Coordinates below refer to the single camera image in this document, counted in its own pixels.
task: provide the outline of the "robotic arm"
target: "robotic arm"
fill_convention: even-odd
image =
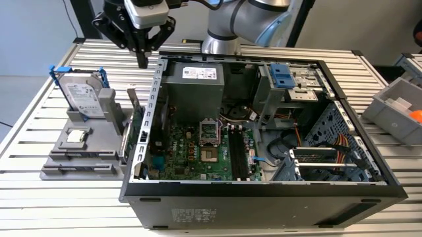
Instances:
[[[118,45],[135,53],[139,68],[147,68],[151,51],[158,50],[175,30],[170,9],[188,0],[104,0],[103,12],[92,21]],[[262,47],[273,46],[285,32],[291,15],[290,0],[192,0],[210,8],[208,36],[202,52],[239,54],[238,37]],[[150,37],[152,27],[159,32]]]

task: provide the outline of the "white wall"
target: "white wall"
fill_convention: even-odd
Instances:
[[[317,0],[297,47],[358,49],[373,64],[418,53],[413,29],[422,0]]]
[[[82,31],[72,6],[71,19]],[[0,75],[48,76],[75,39],[62,0],[1,0]]]
[[[206,38],[208,9],[188,4],[170,12],[178,24],[168,42]],[[92,5],[99,12],[103,0]],[[373,63],[391,63],[401,52],[419,51],[411,31],[421,12],[422,0],[317,0],[297,46],[359,49]],[[0,75],[47,76],[75,39],[62,0],[1,0],[0,26]]]

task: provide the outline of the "gray floor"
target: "gray floor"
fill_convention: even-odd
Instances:
[[[13,126],[48,76],[0,76],[0,122]],[[0,142],[11,127],[0,124]]]

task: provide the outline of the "hard drive label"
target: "hard drive label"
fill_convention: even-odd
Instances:
[[[79,112],[87,117],[102,116],[103,110],[94,88],[87,84],[78,83],[68,83],[66,86]]]

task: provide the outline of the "gray storage bin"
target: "gray storage bin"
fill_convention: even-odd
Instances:
[[[422,110],[422,88],[398,78],[373,98],[363,117],[406,145],[422,145],[422,124],[409,116],[409,112]],[[407,106],[401,108],[389,103],[402,99],[411,104],[409,111]]]

